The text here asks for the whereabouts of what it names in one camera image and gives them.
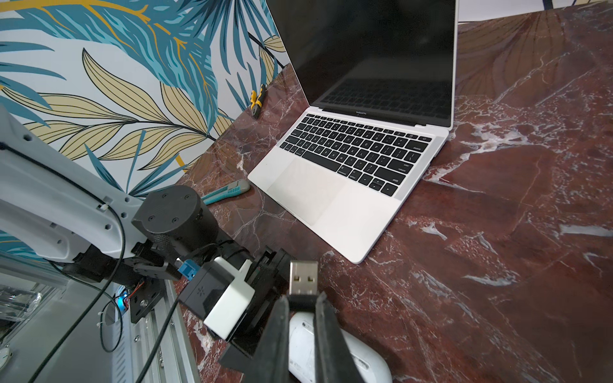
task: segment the wall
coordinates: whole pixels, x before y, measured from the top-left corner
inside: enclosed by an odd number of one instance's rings
[[[140,198],[176,182],[289,62],[264,0],[16,0],[0,18],[0,104]]]

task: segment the silver laptop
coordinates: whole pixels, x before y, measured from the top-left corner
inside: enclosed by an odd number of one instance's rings
[[[249,180],[358,264],[451,130],[456,1],[267,3],[310,106]]]

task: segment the red marble surface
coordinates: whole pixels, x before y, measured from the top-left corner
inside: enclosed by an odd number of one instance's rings
[[[613,381],[613,6],[461,25],[458,57],[450,140],[360,265],[255,187],[211,211],[253,253],[318,260],[395,382]],[[246,178],[306,107],[288,67],[180,183]],[[239,382],[184,318],[202,382]]]

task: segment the black cable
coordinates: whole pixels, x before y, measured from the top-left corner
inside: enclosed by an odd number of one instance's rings
[[[92,289],[95,289],[95,290],[101,291],[101,290],[100,290],[98,287],[96,287],[96,286],[94,286],[94,285],[92,285],[92,284],[89,284],[89,283],[87,283],[87,282],[80,281],[79,279],[77,279],[77,278],[75,278],[75,277],[73,277],[73,276],[71,276],[71,275],[66,274],[66,273],[64,272],[64,270],[60,269],[60,268],[59,268],[59,267],[58,267],[58,266],[55,264],[55,262],[54,262],[54,261],[52,261],[52,260],[48,260],[48,259],[47,259],[47,262],[49,262],[49,263],[51,264],[51,266],[53,266],[53,268],[54,268],[55,270],[57,270],[57,271],[58,271],[60,274],[62,274],[63,276],[65,276],[65,277],[67,277],[67,278],[70,278],[70,279],[72,279],[73,281],[78,282],[78,283],[80,283],[80,284],[83,284],[83,285],[85,285],[85,286],[91,287]],[[106,295],[106,296],[107,296],[107,298],[110,300],[110,302],[108,302],[108,303],[107,303],[107,304],[104,306],[104,308],[102,309],[102,311],[100,312],[100,322],[101,322],[101,324],[100,324],[100,345],[102,346],[102,349],[103,349],[105,352],[111,353],[111,352],[113,352],[113,351],[117,350],[117,347],[119,347],[119,342],[121,342],[121,337],[123,336],[123,316],[121,315],[121,310],[119,309],[119,305],[117,305],[117,302],[115,301],[116,296],[112,296],[112,297],[111,297],[111,296],[110,296],[110,295],[109,295],[109,294],[108,294],[106,291],[104,292],[104,295]],[[104,312],[104,310],[106,310],[106,308],[107,308],[107,307],[109,307],[109,305],[110,305],[111,303],[113,303],[113,304],[115,305],[115,308],[117,309],[117,312],[119,313],[119,322],[120,322],[120,326],[121,326],[121,327],[120,327],[120,329],[119,329],[119,338],[117,339],[117,343],[115,344],[115,347],[113,347],[111,350],[109,350],[109,349],[107,349],[107,346],[105,346],[105,345],[104,345],[104,340],[103,340],[103,338],[102,338],[102,313]]]
[[[141,370],[139,377],[136,379],[134,383],[141,383],[143,379],[145,378],[145,375],[147,375],[147,371],[149,370],[149,367],[151,366],[151,363],[153,362],[153,358],[155,358],[155,355],[158,353],[159,345],[160,343],[162,343],[162,338],[164,337],[166,328],[168,327],[168,324],[170,323],[170,320],[172,318],[172,313],[175,312],[175,308],[177,308],[178,303],[179,303],[179,296],[177,295],[177,299],[175,299],[175,301],[172,303],[172,306],[170,307],[170,311],[168,312],[168,316],[166,317],[164,324],[159,330],[158,338],[155,340],[155,343],[153,344],[153,348],[151,349],[151,352],[149,353],[149,357],[147,358],[147,361],[145,362],[145,366],[143,366],[143,370]]]
[[[50,172],[50,173],[60,177],[62,180],[68,182],[69,184],[73,185],[75,188],[81,190],[82,192],[84,192],[88,196],[92,197],[94,200],[98,201],[101,205],[106,205],[107,204],[102,199],[98,198],[96,195],[94,195],[93,193],[89,192],[89,190],[85,189],[83,186],[80,186],[76,182],[72,181],[70,178],[68,178],[68,177],[64,176],[63,174],[61,174],[61,173],[51,169],[49,166],[47,166],[45,164],[40,163],[39,161],[33,159],[32,157],[30,157],[30,156],[28,156],[26,154],[23,154],[22,152],[20,152],[18,150],[15,150],[15,149],[11,148],[7,143],[0,142],[0,150],[8,150],[8,151],[16,154],[17,156],[25,159],[26,161],[29,161],[29,162],[33,163],[34,165],[37,165],[38,167],[41,167],[41,168],[47,170],[48,172]],[[91,301],[91,303],[89,304],[89,306],[87,306],[85,311],[79,316],[79,318],[77,318],[77,320],[72,324],[72,326],[70,326],[68,331],[62,336],[62,338],[57,342],[57,344],[53,347],[53,349],[51,349],[49,354],[45,357],[45,359],[42,361],[42,363],[38,366],[38,368],[36,369],[36,371],[34,372],[32,377],[30,378],[30,380],[28,380],[28,383],[33,383],[36,380],[38,375],[40,375],[40,372],[43,370],[43,368],[45,368],[47,363],[49,363],[49,360],[51,360],[51,358],[55,355],[57,350],[62,346],[62,344],[64,343],[66,338],[68,338],[68,336],[74,331],[74,329],[78,326],[78,324],[81,323],[83,318],[87,315],[87,313],[91,310],[91,308],[94,307],[94,305],[96,304],[98,299],[100,299],[100,297],[106,291],[106,289],[109,288],[109,285],[111,284],[113,278],[115,277],[115,274],[117,273],[117,270],[119,269],[119,266],[121,265],[121,261],[123,261],[123,256],[124,256],[124,253],[126,252],[126,232],[125,232],[125,230],[123,228],[123,224],[121,223],[121,219],[117,215],[117,212],[111,206],[108,207],[108,210],[111,212],[111,214],[117,220],[117,223],[119,225],[120,232],[121,232],[121,253],[119,255],[119,259],[117,260],[117,264],[115,265],[115,268],[111,272],[107,282],[104,284],[104,286],[102,287],[101,291],[98,292],[98,294],[96,295],[94,300]]]

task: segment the blue palm leaf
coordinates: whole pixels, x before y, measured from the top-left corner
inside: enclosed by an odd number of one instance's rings
[[[85,150],[87,150],[87,155],[89,156],[89,160],[91,161],[91,164],[94,165],[94,169],[96,169],[96,173],[98,173],[100,178],[102,178],[106,183],[113,186],[114,188],[117,188],[123,191],[121,186],[119,186],[117,181],[115,181],[113,176],[111,176],[111,173],[107,170],[107,168],[104,167],[104,165],[102,165],[98,157],[96,157],[96,155],[92,153],[91,150],[89,150],[87,145],[85,145]]]

